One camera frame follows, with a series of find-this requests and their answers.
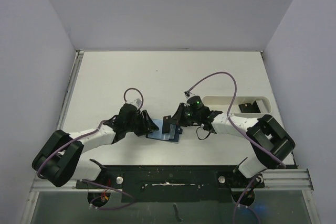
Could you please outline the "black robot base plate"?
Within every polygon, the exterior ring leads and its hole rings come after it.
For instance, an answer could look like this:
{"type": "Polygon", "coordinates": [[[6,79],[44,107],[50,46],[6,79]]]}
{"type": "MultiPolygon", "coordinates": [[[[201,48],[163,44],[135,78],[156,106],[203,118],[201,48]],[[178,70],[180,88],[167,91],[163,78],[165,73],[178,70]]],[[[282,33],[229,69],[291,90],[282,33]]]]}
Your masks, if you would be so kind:
{"type": "Polygon", "coordinates": [[[92,185],[76,182],[77,189],[88,190],[88,200],[97,197],[101,206],[105,197],[98,191],[106,187],[122,190],[122,203],[178,203],[236,201],[245,188],[264,186],[261,175],[252,182],[233,165],[107,166],[92,185]]]}

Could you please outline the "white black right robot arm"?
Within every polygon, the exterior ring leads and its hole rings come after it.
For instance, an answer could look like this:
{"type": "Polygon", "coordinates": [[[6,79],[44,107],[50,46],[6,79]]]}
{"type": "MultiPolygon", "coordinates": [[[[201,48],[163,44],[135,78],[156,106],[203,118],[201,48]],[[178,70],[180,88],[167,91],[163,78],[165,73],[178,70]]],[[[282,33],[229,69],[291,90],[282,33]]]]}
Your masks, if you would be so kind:
{"type": "Polygon", "coordinates": [[[267,170],[285,167],[284,160],[296,147],[294,140],[271,115],[243,118],[211,110],[195,95],[180,103],[170,119],[171,124],[199,126],[213,134],[229,134],[248,140],[254,154],[238,165],[234,182],[241,187],[251,183],[253,176],[267,170]]]}

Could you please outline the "blue leather card holder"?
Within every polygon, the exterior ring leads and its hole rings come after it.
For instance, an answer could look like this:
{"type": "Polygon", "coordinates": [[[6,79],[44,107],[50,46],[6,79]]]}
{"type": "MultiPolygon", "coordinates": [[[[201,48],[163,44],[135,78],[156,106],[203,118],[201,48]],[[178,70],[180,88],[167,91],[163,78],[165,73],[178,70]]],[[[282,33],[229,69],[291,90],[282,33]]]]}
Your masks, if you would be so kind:
{"type": "Polygon", "coordinates": [[[180,139],[180,135],[183,133],[181,127],[177,127],[176,125],[170,125],[170,131],[168,133],[162,133],[163,129],[163,120],[154,119],[154,124],[159,128],[158,131],[154,131],[146,135],[146,138],[177,143],[180,139]]]}

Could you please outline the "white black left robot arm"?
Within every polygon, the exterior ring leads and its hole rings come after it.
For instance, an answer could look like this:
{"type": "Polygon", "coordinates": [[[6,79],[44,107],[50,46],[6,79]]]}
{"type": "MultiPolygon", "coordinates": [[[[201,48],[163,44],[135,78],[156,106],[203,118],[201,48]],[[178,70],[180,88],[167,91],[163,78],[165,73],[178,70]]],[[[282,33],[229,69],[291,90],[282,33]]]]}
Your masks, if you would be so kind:
{"type": "Polygon", "coordinates": [[[79,165],[80,156],[94,148],[112,145],[125,138],[127,133],[137,137],[158,131],[147,110],[125,103],[119,113],[101,121],[94,129],[66,133],[56,130],[33,159],[32,168],[37,176],[61,187],[71,179],[87,179],[96,188],[105,185],[107,175],[96,161],[79,165]]]}

